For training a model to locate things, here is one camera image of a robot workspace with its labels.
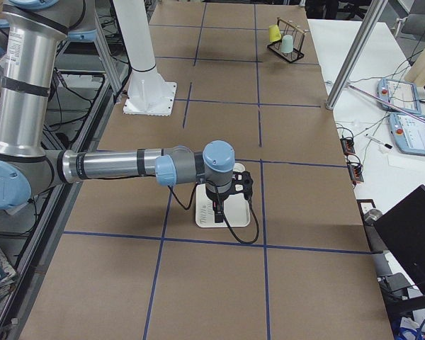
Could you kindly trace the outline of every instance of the paper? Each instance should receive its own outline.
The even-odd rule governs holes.
[[[390,154],[387,158],[390,166],[425,173],[425,161]]]

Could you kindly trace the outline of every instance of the white table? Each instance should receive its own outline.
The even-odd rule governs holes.
[[[312,37],[325,81],[334,81],[343,64],[360,22],[309,20]],[[405,56],[385,23],[378,23],[371,35],[350,80],[392,75],[405,61]],[[408,66],[407,62],[399,70]],[[404,72],[395,76],[398,79]],[[359,81],[353,85],[375,94],[379,79]],[[421,98],[425,90],[418,88]],[[421,105],[425,114],[425,104]],[[336,122],[359,133],[379,121],[385,111],[371,98],[345,89],[334,108]],[[400,153],[393,141],[387,119],[379,127],[375,137],[394,147],[388,150],[371,142],[368,146],[363,177],[365,183],[355,189],[357,199],[372,198],[379,210],[386,213],[419,185],[425,185],[425,157]],[[369,139],[364,134],[355,139],[356,154],[363,160]],[[389,165],[389,159],[404,162],[404,168]]]

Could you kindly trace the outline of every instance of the white mounting plate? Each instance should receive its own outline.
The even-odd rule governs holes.
[[[236,163],[234,171],[243,172],[244,166]],[[206,196],[205,184],[197,187],[195,197],[195,222],[201,228],[226,228],[225,222],[214,222],[213,202]],[[224,212],[231,227],[246,227],[250,223],[250,209],[243,193],[231,195],[224,202]]]
[[[124,105],[124,113],[128,115],[170,115],[174,105],[177,84],[169,82],[165,84],[171,89],[171,96],[160,98],[157,104],[149,105],[148,108],[139,96],[129,98]]]

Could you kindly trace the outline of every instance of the pen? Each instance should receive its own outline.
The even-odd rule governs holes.
[[[374,141],[375,143],[378,143],[378,144],[381,144],[381,145],[384,145],[386,148],[388,148],[388,149],[392,149],[393,148],[393,146],[392,145],[390,145],[390,144],[388,144],[388,143],[383,143],[383,142],[381,142],[380,140],[377,140],[376,138],[374,138],[374,137],[372,137],[372,136],[370,136],[369,134],[366,134],[365,135],[369,140],[372,140],[372,141]]]

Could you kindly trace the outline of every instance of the black wire rack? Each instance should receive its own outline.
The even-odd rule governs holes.
[[[302,59],[304,57],[304,53],[301,52],[302,46],[304,45],[304,39],[309,30],[301,30],[299,26],[295,25],[292,21],[285,21],[282,18],[277,18],[277,26],[280,30],[281,38],[269,44],[268,49],[289,63]],[[293,51],[291,53],[281,52],[284,35],[291,35],[293,37]]]

